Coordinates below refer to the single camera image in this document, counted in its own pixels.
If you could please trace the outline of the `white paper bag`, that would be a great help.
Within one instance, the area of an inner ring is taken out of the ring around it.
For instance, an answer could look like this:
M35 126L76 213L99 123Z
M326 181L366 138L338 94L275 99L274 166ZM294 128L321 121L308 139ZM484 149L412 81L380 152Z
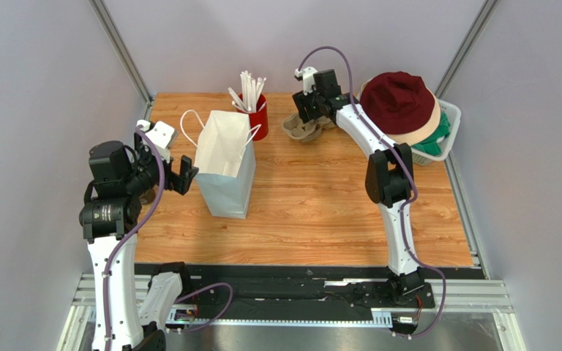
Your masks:
M197 140L184 127L190 113L202 127ZM211 215L245 219L256 169L253 143L261 125L253 126L245 113L213 110L203 122L195 110L186 110L179 126L183 136L196 148L195 181Z

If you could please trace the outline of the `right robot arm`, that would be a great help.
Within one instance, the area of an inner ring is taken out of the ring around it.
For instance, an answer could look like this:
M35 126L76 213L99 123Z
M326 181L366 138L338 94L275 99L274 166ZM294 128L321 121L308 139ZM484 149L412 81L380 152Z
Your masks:
M329 118L367 157L365 189L381 213L388 245L386 295L393 304L422 302L424 272L412 241L410 200L416 194L411 145L430 135L440 107L424 81L386 72L367 82L360 98L344 94L332 69L296 69L303 89L293 101L303 122Z

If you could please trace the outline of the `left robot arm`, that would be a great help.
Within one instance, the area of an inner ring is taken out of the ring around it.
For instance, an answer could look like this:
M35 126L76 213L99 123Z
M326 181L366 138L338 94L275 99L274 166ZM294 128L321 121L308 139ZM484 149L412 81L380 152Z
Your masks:
M135 145L108 141L89 152L93 180L79 215L83 238L94 269L97 319L93 350L166 350L166 322L172 305L192 286L183 262L155 267L142 305L135 289L137 234L147 217L139 219L140 197L157 190L156 208L164 190L184 195L198 170L183 156L178 173L171 170L170 147L176 132L137 131Z

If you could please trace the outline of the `black coffee cup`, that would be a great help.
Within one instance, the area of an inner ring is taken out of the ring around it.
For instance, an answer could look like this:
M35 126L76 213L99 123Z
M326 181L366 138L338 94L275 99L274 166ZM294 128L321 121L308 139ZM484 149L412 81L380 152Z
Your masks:
M156 197L156 188L149 189L139 196L140 203L142 205L150 205L154 202Z

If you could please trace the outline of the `stacked pulp cup carriers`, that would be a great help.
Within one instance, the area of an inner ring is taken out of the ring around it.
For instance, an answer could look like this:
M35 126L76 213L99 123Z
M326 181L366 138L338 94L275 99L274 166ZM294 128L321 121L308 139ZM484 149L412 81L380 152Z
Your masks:
M298 113L293 113L283 120L281 127L289 138L308 143L318 138L322 131L335 128L336 124L325 116L305 123Z

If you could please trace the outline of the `red straw cup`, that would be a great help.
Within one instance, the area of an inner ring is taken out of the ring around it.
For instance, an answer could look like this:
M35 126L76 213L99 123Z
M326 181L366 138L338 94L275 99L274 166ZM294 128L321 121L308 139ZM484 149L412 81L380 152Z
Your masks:
M254 141L264 139L269 132L268 105L266 97L262 94L257 101L257 110L247 114L250 117L250 126L259 128L255 131Z

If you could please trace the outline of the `wrapped white straws bundle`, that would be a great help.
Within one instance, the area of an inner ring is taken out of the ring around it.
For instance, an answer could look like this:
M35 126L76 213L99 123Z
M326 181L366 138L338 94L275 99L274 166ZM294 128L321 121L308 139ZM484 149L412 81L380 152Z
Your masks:
M259 112L265 106L265 102L260 103L259 99L263 96L263 87L267 78L254 78L252 73L245 70L240 73L241 95L238 95L232 88L228 88L228 93L234 106L241 113Z

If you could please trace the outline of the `maroon bucket hat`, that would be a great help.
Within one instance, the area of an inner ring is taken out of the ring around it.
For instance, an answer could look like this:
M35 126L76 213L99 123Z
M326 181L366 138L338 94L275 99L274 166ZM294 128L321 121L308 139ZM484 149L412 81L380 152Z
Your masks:
M364 84L359 103L386 135L412 132L427 123L434 93L407 72L381 73Z

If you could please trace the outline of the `beige hat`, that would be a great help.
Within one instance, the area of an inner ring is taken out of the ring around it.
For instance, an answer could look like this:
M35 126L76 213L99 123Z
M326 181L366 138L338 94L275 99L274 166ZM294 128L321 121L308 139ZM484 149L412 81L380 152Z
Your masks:
M426 124L412 132L398 135L389 133L387 136L398 144L407 143L410 146L428 138L438 128L441 120L441 106L435 95L433 95L432 98L434 100L434 105Z

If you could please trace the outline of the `green cloth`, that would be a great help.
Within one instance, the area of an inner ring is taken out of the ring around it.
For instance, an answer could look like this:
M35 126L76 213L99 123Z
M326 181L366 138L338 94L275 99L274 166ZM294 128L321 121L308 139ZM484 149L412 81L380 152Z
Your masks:
M450 128L451 123L448 120L447 114L441 112L439 125L435 131L429 137L414 144L412 148L431 156L439 156L442 153L440 142L444 141L449 136Z

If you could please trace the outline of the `white plastic basket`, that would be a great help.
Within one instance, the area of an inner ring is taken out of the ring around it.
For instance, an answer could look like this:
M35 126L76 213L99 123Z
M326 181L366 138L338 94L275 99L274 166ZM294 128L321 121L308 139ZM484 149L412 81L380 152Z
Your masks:
M443 161L452 149L455 123L460 125L460 111L447 107L444 102L439 102L438 105L440 120L436 129L429 137L411 146L413 162L418 165Z

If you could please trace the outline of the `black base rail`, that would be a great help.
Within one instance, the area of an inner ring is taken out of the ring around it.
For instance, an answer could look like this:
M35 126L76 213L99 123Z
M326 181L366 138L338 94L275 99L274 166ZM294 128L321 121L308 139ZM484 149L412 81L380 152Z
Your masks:
M484 279L478 268L420 268L397 278L384 266L206 265L137 263L135 273L182 274L167 327L182 333L220 323L306 325L375 320L374 309L408 310L415 318L438 308L438 288Z

